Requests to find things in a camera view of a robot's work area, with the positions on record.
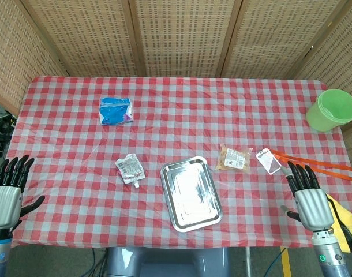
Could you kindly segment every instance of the silver tray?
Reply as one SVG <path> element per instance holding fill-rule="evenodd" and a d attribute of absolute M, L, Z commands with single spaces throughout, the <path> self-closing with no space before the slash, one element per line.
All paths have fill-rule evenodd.
<path fill-rule="evenodd" d="M 160 177 L 172 225 L 177 231 L 187 232 L 221 220 L 221 204 L 203 157 L 165 164 Z"/>

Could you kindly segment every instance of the table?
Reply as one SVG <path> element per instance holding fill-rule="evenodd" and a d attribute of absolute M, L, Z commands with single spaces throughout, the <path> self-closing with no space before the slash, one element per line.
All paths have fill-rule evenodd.
<path fill-rule="evenodd" d="M 306 80 L 38 77 L 30 84 L 8 157 L 34 157 L 17 244 L 74 247 L 309 246 L 311 233 L 284 215 L 294 208 L 282 174 L 268 175 L 255 153 L 268 147 L 349 164 L 340 128 L 311 129 L 307 108 L 326 86 Z M 99 123 L 99 99 L 129 97 L 134 122 Z M 215 170 L 220 144 L 253 148 L 250 174 Z M 136 153 L 146 179 L 124 185 L 114 164 Z M 160 181 L 168 162 L 203 156 L 223 210 L 220 223 L 188 233 L 171 225 Z M 352 211 L 352 184 L 319 174 L 322 188 Z"/>

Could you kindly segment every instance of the orange strap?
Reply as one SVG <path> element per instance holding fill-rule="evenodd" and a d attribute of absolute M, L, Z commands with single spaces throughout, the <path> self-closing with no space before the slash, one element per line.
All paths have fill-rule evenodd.
<path fill-rule="evenodd" d="M 315 164 L 317 166 L 324 166 L 324 167 L 329 167 L 332 169 L 342 169 L 342 170 L 352 171 L 352 167 L 350 167 L 350 166 L 342 166 L 340 164 L 335 164 L 335 163 L 319 162 L 318 160 L 297 158 L 297 157 L 292 157 L 292 156 L 286 155 L 285 153 L 281 153 L 276 150 L 272 150 L 272 149 L 270 149 L 270 150 L 271 150 L 271 153 L 273 153 L 276 156 L 276 158 L 278 160 L 280 160 L 281 162 L 287 163 L 288 161 L 291 161 L 293 163 L 300 164 L 303 167 L 305 164 Z M 318 169 L 317 167 L 312 167 L 312 166 L 310 168 L 312 168 L 312 170 L 316 171 L 316 172 L 320 172 L 320 173 L 323 173 L 323 174 L 326 174 L 329 176 L 352 181 L 352 177 L 348 176 L 348 175 L 343 175 L 343 174 L 335 173 L 335 172 L 324 170 L 324 169 Z"/>

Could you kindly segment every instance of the plastic bag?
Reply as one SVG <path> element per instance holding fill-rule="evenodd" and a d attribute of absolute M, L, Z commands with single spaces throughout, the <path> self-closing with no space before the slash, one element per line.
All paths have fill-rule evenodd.
<path fill-rule="evenodd" d="M 134 121 L 133 105 L 129 98 L 110 98 L 100 100 L 99 107 L 100 123 L 104 125 L 116 125 Z"/>
<path fill-rule="evenodd" d="M 121 172 L 125 184 L 134 183 L 135 188 L 139 188 L 139 180 L 145 178 L 144 169 L 135 154 L 128 154 L 124 159 L 115 162 Z"/>
<path fill-rule="evenodd" d="M 216 169 L 233 169 L 249 173 L 250 155 L 252 154 L 252 150 L 253 148 L 247 148 L 245 151 L 241 152 L 227 148 L 224 144 L 221 144 L 221 152 L 217 161 Z"/>

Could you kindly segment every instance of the floor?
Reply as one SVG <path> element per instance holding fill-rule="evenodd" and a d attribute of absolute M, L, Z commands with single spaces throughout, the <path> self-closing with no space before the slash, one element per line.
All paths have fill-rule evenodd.
<path fill-rule="evenodd" d="M 96 257 L 104 255 L 104 249 L 95 249 Z M 264 276 L 280 248 L 251 248 L 252 276 Z M 352 274 L 352 254 L 346 254 L 347 264 Z M 245 249 L 231 248 L 230 260 L 234 277 L 246 276 Z M 290 271 L 292 277 L 322 276 L 311 248 L 289 249 Z M 45 245 L 18 246 L 11 250 L 7 277 L 59 277 L 81 276 L 93 262 L 90 249 L 64 248 Z M 272 267 L 268 276 L 284 276 L 281 259 Z"/>

